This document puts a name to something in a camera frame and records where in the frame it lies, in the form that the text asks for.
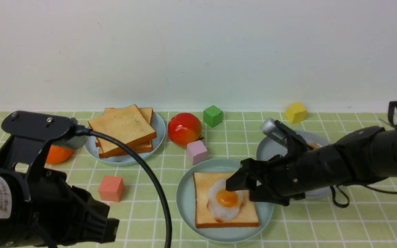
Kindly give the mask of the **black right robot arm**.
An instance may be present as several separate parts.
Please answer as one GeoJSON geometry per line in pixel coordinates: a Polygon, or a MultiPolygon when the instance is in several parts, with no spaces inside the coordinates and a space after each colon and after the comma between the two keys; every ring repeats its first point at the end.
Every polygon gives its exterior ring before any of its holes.
{"type": "Polygon", "coordinates": [[[397,130],[366,127],[318,149],[295,131],[283,131],[287,154],[268,161],[241,161],[238,171],[226,180],[226,190],[247,190],[252,202],[288,206],[290,200],[304,199],[311,190],[372,185],[397,177],[397,130]]]}

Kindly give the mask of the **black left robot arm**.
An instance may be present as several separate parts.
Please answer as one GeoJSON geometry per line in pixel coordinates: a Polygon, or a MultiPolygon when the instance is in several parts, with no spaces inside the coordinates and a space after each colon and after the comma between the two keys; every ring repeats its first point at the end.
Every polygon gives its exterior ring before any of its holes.
{"type": "Polygon", "coordinates": [[[57,248],[78,243],[115,242],[120,221],[109,205],[46,169],[38,182],[26,173],[0,171],[0,248],[57,248]]]}

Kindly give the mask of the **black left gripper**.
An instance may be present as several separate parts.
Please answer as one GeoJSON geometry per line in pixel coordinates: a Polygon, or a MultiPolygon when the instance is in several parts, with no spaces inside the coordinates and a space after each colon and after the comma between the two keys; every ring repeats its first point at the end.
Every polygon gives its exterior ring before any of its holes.
{"type": "Polygon", "coordinates": [[[25,173],[9,176],[11,247],[115,242],[119,220],[108,217],[110,207],[88,191],[69,186],[65,173],[45,169],[37,182],[26,178],[25,173]]]}

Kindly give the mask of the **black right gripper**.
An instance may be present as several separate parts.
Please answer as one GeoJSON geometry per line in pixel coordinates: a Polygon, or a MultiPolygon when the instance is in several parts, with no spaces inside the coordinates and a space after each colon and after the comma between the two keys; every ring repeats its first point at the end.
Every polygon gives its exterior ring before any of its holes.
{"type": "Polygon", "coordinates": [[[334,144],[293,157],[277,155],[268,161],[241,160],[227,180],[229,192],[249,190],[252,202],[289,206],[305,199],[305,193],[353,180],[353,172],[334,144]]]}

